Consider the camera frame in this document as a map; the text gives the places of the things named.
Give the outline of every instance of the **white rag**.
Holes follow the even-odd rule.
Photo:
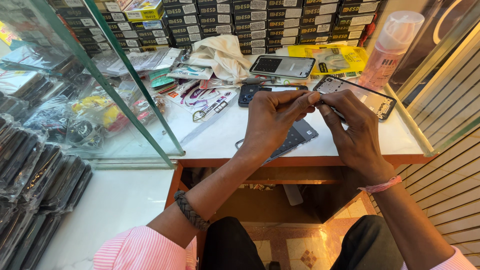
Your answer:
[[[221,80],[239,83],[250,76],[252,63],[243,57],[237,36],[222,35],[197,41],[186,64],[210,66]]]

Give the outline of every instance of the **bottle cap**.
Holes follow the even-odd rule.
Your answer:
[[[396,11],[388,15],[375,46],[385,52],[404,53],[417,35],[425,18],[413,11]]]

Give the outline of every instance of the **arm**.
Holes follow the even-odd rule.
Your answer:
[[[249,105],[245,140],[234,157],[215,173],[186,193],[191,207],[208,220],[287,137],[295,120],[313,112],[320,95],[309,91],[255,94]],[[153,219],[148,227],[185,248],[198,230],[190,224],[176,203]]]
[[[378,117],[371,110],[349,90],[322,95],[320,102],[345,116],[347,130],[328,105],[317,106],[332,132],[340,159],[364,177],[363,186],[383,184],[396,176],[380,153]],[[374,193],[373,197],[409,270],[431,269],[455,253],[402,185]]]

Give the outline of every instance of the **pink striped shirt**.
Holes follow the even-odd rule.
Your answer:
[[[453,246],[455,254],[432,270],[476,270]],[[96,270],[194,270],[197,239],[186,249],[146,226],[135,227],[106,241],[93,257]],[[407,270],[405,263],[401,270]]]

